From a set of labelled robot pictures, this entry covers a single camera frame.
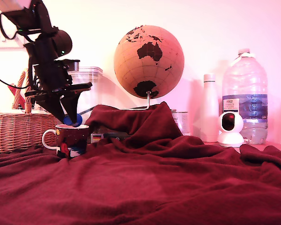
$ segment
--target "water bottle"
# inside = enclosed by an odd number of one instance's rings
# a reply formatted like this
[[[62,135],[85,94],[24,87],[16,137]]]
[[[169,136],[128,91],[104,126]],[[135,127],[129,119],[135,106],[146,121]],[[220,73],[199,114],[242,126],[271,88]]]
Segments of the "water bottle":
[[[222,83],[223,112],[238,112],[244,120],[240,134],[247,144],[267,137],[267,75],[250,49],[238,51]]]
[[[219,135],[219,99],[214,74],[204,75],[204,90],[200,111],[200,138],[204,142],[217,142]]]

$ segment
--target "globe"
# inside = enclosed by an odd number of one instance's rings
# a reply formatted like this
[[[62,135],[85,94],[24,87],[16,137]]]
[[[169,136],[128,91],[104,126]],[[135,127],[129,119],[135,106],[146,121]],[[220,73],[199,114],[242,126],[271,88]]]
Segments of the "globe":
[[[121,86],[139,98],[158,98],[180,81],[184,55],[177,39],[157,26],[140,26],[120,40],[114,70]]]

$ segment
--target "white mug handle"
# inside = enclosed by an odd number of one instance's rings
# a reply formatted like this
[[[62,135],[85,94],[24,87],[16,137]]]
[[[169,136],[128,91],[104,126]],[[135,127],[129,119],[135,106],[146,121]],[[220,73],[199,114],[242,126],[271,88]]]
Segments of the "white mug handle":
[[[52,149],[52,150],[56,150],[57,147],[51,147],[51,146],[49,146],[49,145],[47,145],[47,144],[45,143],[45,135],[46,135],[47,133],[49,133],[49,132],[53,132],[53,133],[56,135],[56,131],[55,131],[55,130],[53,130],[53,129],[46,130],[46,131],[44,132],[43,136],[42,136],[42,143],[43,143],[43,145],[44,145],[46,148]]]

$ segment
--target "red blanket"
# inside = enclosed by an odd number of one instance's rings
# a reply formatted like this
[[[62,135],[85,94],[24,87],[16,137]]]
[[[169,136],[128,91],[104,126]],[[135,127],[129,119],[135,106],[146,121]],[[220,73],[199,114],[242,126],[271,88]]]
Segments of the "red blanket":
[[[96,106],[91,127],[125,131],[61,159],[36,146],[0,156],[0,224],[280,224],[281,151],[182,136],[166,103]]]

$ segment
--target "camera lens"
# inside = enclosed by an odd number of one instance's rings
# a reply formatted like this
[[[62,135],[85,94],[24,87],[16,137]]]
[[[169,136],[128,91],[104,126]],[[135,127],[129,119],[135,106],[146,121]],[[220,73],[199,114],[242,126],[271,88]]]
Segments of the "camera lens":
[[[227,113],[223,115],[222,118],[222,127],[224,130],[230,131],[234,128],[234,122],[235,122],[235,115],[233,113]]]

